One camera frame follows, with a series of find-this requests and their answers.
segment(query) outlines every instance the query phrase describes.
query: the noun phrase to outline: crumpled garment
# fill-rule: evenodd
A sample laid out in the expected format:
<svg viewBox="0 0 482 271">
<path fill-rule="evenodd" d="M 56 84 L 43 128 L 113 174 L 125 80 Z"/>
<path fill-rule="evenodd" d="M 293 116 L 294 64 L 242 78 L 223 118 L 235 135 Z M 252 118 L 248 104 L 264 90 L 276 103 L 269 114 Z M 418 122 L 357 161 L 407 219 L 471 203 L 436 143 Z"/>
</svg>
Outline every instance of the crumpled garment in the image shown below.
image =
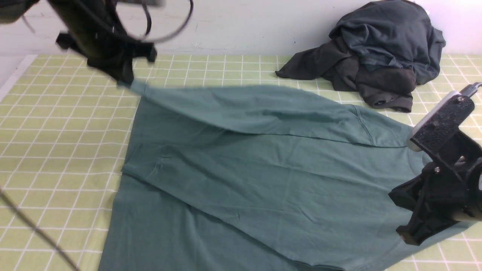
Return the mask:
<svg viewBox="0 0 482 271">
<path fill-rule="evenodd" d="M 296 53 L 276 74 L 325 78 L 336 91 L 357 91 L 373 108 L 411 112 L 411 92 L 436 78 L 445 40 L 425 10 L 405 0 L 370 2 L 343 16 L 331 40 Z"/>
</svg>

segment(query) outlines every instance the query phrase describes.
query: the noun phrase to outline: white grid line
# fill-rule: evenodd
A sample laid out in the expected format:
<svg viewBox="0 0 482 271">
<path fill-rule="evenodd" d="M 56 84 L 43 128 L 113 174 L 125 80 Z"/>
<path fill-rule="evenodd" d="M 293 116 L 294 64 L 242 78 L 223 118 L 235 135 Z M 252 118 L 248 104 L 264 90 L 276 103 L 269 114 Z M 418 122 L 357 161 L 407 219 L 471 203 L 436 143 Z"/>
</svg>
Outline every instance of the white grid line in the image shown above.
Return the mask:
<svg viewBox="0 0 482 271">
<path fill-rule="evenodd" d="M 63 92 L 63 93 L 65 93 L 65 92 L 67 91 L 67 89 L 68 89 L 68 87 L 69 87 L 69 84 L 70 84 L 70 82 L 65 86 L 65 89 L 64 89 L 64 92 Z M 64 130 L 65 127 L 67 126 L 67 123 L 68 123 L 68 121 L 65 122 L 64 127 L 63 127 L 63 130 Z M 54 145 L 55 145 L 55 143 L 57 143 L 57 141 L 58 141 L 58 139 L 60 138 L 60 136 L 61 136 L 61 133 L 59 133 L 59 135 L 57 136 L 57 139 L 55 140 Z M 47 155 L 47 157 L 49 157 L 49 155 L 52 153 L 53 149 L 54 149 L 53 147 L 50 149 L 49 154 Z M 45 164 L 47 163 L 47 161 L 48 161 L 48 159 L 45 159 L 45 160 L 44 160 L 44 162 L 43 162 L 43 164 L 42 164 L 42 166 L 41 166 L 41 168 L 40 168 L 40 172 L 42 172 L 41 169 L 44 168 L 44 166 L 45 166 Z M 35 183 L 36 179 L 38 178 L 38 175 L 40 174 L 40 172 L 38 172 L 38 173 L 35 175 L 34 180 L 33 180 L 32 183 L 30 184 L 30 187 L 29 187 L 30 189 L 32 189 L 32 186 L 33 186 L 33 184 Z M 48 208 L 48 206 L 49 206 L 49 204 L 50 204 L 50 201 L 52 200 L 52 198 L 54 198 L 55 189 L 57 188 L 57 186 L 58 186 L 58 184 L 60 183 L 60 180 L 61 180 L 61 179 L 62 179 L 62 177 L 59 178 L 59 180 L 58 180 L 58 182 L 57 182 L 54 190 L 52 191 L 52 194 L 51 194 L 51 196 L 50 196 L 50 198 L 49 198 L 49 200 L 48 200 L 48 203 L 46 204 L 45 209 L 43 210 L 42 214 L 40 215 L 39 221 L 37 222 L 37 227 L 39 226 L 40 222 L 42 221 L 42 218 L 43 218 L 43 216 L 45 215 L 45 213 L 46 213 L 46 211 L 47 211 L 47 208 Z M 30 246 L 30 243 L 31 243 L 31 241 L 33 240 L 33 238 L 34 238 L 35 235 L 36 235 L 36 234 L 35 234 L 34 232 L 32 232 L 32 234 L 31 234 L 31 236 L 30 236 L 27 244 L 25 245 L 25 249 L 27 249 L 27 248 Z M 22 252 L 22 254 L 20 255 L 20 257 L 19 257 L 19 259 L 18 259 L 18 261 L 17 261 L 17 264 L 16 264 L 16 266 L 15 266 L 14 269 L 13 269 L 14 271 L 17 270 L 18 266 L 19 266 L 20 263 L 22 262 L 22 258 L 23 258 L 23 256 L 24 256 L 24 254 L 25 254 L 25 251 Z"/>
</svg>

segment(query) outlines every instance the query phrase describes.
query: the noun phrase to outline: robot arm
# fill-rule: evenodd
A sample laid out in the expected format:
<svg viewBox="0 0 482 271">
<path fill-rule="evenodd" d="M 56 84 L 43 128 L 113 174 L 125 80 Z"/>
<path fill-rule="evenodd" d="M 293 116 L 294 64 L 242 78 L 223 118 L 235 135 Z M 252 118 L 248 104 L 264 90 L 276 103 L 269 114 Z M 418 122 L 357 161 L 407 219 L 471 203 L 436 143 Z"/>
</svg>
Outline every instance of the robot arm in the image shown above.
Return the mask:
<svg viewBox="0 0 482 271">
<path fill-rule="evenodd" d="M 189 0 L 189 14 L 176 31 L 160 39 L 145 41 L 127 34 L 116 12 L 118 0 L 47 1 L 68 28 L 67 33 L 60 33 L 57 38 L 56 43 L 60 48 L 81 54 L 87 58 L 88 66 L 127 85 L 134 80 L 133 59 L 145 57 L 153 63 L 157 57 L 155 43 L 177 36 L 187 25 L 193 11 L 193 0 Z M 17 21 L 38 2 L 39 0 L 0 0 L 0 24 Z M 146 15 L 147 4 L 160 5 L 159 0 L 143 0 L 142 3 Z"/>
<path fill-rule="evenodd" d="M 482 83 L 452 91 L 417 124 L 408 138 L 413 151 L 424 151 L 432 162 L 389 196 L 413 212 L 397 233 L 406 244 L 427 238 L 460 221 L 482 221 L 482 149 L 459 130 L 475 109 L 472 97 Z"/>
</svg>

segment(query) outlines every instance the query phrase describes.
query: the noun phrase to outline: clothing pile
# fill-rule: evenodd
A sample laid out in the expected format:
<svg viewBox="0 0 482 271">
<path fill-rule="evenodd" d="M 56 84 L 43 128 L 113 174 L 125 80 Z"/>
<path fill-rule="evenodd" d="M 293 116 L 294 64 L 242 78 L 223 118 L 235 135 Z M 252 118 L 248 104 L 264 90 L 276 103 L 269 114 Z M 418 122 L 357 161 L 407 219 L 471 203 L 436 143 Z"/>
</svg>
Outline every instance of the clothing pile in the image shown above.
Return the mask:
<svg viewBox="0 0 482 271">
<path fill-rule="evenodd" d="M 276 74 L 323 77 L 337 91 L 358 91 L 373 108 L 411 112 L 411 92 L 435 79 L 445 40 L 427 12 L 406 0 L 370 2 L 343 16 L 330 41 L 295 54 Z"/>
<path fill-rule="evenodd" d="M 429 156 L 411 127 L 274 85 L 141 96 L 99 271 L 383 271 L 421 246 L 388 193 Z"/>
</svg>

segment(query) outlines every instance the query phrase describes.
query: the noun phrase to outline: table surface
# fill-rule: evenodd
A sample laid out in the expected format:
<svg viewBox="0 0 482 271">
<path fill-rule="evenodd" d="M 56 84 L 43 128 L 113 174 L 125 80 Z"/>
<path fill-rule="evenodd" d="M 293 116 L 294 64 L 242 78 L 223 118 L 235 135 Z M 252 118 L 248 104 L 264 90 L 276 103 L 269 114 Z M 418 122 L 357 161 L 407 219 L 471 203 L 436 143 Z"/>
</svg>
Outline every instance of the table surface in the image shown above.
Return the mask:
<svg viewBox="0 0 482 271">
<path fill-rule="evenodd" d="M 367 106 L 358 93 L 323 79 L 294 81 L 274 71 L 289 57 L 160 55 L 134 63 L 157 86 L 275 84 Z M 414 125 L 449 91 L 482 81 L 482 56 L 444 55 L 442 72 L 413 92 L 410 114 L 377 110 Z M 482 94 L 462 130 L 482 143 Z M 79 263 L 96 270 L 139 98 L 75 55 L 40 55 L 0 102 L 0 185 Z M 65 271 L 67 265 L 0 203 L 2 271 Z M 482 226 L 409 257 L 389 271 L 481 271 Z"/>
</svg>

